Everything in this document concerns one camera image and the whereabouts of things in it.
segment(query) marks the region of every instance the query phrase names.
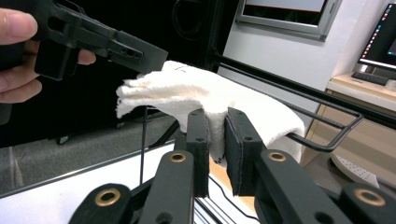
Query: screw hole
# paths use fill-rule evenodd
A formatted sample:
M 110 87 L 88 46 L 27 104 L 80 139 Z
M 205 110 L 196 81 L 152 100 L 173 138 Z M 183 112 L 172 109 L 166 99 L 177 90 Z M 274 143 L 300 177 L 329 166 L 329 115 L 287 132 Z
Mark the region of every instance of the screw hole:
M 160 213 L 155 219 L 157 224 L 170 224 L 172 222 L 172 216 L 169 213 Z
M 116 197 L 116 195 L 114 193 L 112 193 L 112 192 L 109 192 L 109 193 L 104 194 L 101 197 L 101 199 L 106 202 L 106 201 L 109 201 L 109 200 L 113 199 L 114 197 Z
M 64 31 L 64 25 L 65 22 L 59 20 L 58 18 L 49 18 L 48 27 L 53 31 L 58 31 L 62 33 Z
M 318 212 L 315 213 L 315 219 L 323 224 L 333 224 L 334 221 L 332 220 L 332 217 L 330 217 L 329 215 L 322 213 L 322 212 Z
M 134 51 L 133 51 L 133 50 L 130 50 L 130 49 L 126 50 L 126 55 L 127 55 L 128 57 L 135 57 Z

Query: white cloth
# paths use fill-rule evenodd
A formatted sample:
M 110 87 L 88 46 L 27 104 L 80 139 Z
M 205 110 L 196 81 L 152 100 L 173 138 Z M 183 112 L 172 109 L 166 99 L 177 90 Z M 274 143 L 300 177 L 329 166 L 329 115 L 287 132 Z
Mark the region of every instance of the white cloth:
M 262 138 L 264 144 L 288 152 L 297 162 L 301 145 L 287 139 L 287 133 L 304 135 L 304 124 L 279 101 L 241 86 L 215 73 L 184 63 L 168 61 L 161 72 L 152 72 L 138 79 L 125 80 L 117 89 L 117 117 L 140 105 L 152 105 L 175 117 L 180 130 L 187 130 L 187 116 L 202 108 L 209 121 L 212 143 L 210 155 L 221 165 L 224 160 L 224 119 L 228 107 L 243 111 Z

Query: monitor screen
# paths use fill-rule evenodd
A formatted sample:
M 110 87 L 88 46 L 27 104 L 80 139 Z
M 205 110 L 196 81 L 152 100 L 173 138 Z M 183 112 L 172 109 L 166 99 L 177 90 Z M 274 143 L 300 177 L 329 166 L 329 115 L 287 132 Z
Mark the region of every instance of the monitor screen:
M 388 4 L 358 63 L 396 72 L 396 4 Z

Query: black panel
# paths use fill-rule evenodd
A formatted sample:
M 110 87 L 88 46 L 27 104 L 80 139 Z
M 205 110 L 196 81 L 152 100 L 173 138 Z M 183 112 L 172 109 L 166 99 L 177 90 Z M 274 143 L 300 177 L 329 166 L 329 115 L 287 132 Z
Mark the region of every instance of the black panel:
M 206 5 L 183 3 L 179 8 L 179 25 L 186 30 L 205 15 Z M 175 0 L 74 0 L 85 9 L 86 14 L 117 30 L 144 39 L 169 52 L 168 60 L 180 61 L 200 66 L 205 55 L 200 49 L 207 43 L 203 39 L 181 37 L 172 23 L 172 9 Z M 223 51 L 227 40 L 237 0 L 226 1 L 227 18 L 221 27 L 218 49 Z M 208 21 L 203 19 L 203 29 Z M 40 77 L 43 91 L 23 104 L 15 104 L 10 122 L 0 126 L 0 147 L 14 146 L 35 140 L 56 138 L 75 133 L 87 132 L 120 121 L 141 117 L 142 109 L 121 120 L 116 118 L 116 89 L 124 79 L 135 78 L 136 72 L 97 57 L 95 64 L 79 65 L 72 77 L 63 81 Z

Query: human hand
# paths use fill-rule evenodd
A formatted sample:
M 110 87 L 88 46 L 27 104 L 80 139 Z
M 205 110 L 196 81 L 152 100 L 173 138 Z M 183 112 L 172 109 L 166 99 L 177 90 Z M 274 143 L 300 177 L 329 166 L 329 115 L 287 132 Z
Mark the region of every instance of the human hand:
M 42 85 L 34 71 L 39 42 L 29 40 L 36 32 L 37 22 L 30 14 L 0 8 L 0 45 L 26 41 L 22 65 L 0 71 L 0 103 L 25 102 L 41 92 Z M 91 64 L 95 60 L 92 52 L 85 49 L 79 52 L 79 64 Z

